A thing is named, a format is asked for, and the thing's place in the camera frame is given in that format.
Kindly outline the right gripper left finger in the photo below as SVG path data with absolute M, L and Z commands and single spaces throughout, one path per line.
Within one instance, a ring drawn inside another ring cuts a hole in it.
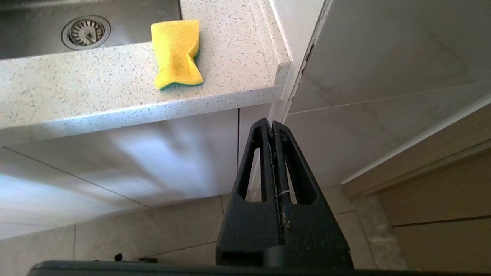
M 252 124 L 231 198 L 216 242 L 216 265 L 262 266 L 264 254 L 280 245 L 277 185 L 270 146 L 271 127 L 262 118 Z M 247 201 L 254 153 L 260 157 L 260 201 Z

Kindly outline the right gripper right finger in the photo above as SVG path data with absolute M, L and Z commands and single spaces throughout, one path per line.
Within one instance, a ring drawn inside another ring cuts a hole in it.
M 272 265 L 286 268 L 352 268 L 349 245 L 291 131 L 272 124 L 279 245 Z

